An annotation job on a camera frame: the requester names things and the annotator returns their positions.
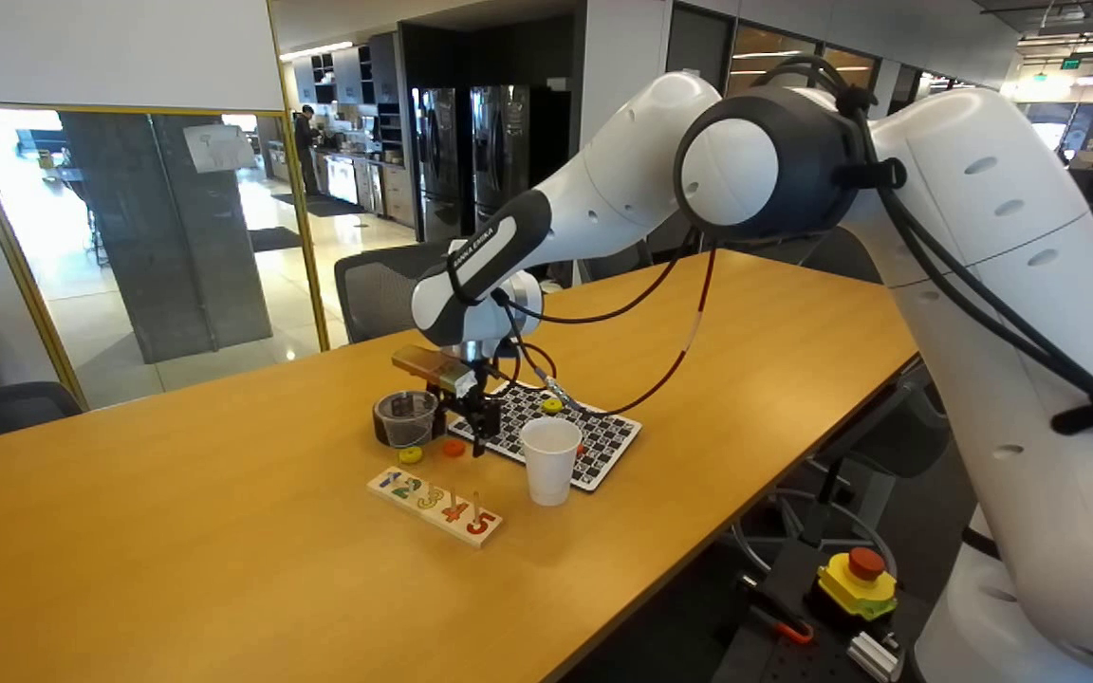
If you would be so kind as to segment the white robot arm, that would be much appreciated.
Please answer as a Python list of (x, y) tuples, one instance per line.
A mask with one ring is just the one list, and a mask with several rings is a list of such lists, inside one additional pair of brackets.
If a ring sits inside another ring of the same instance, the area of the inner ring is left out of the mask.
[(414, 327), (485, 350), (540, 264), (616, 255), (672, 217), (867, 248), (976, 494), (917, 670), (1093, 683), (1093, 210), (1030, 119), (984, 86), (873, 119), (815, 57), (744, 95), (662, 72), (430, 264)]

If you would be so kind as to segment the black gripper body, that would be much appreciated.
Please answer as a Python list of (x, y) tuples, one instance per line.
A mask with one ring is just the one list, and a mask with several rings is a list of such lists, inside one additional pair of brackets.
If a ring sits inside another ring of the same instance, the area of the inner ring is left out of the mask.
[(501, 429), (501, 405), (481, 386), (447, 386), (443, 405), (463, 416), (475, 435)]

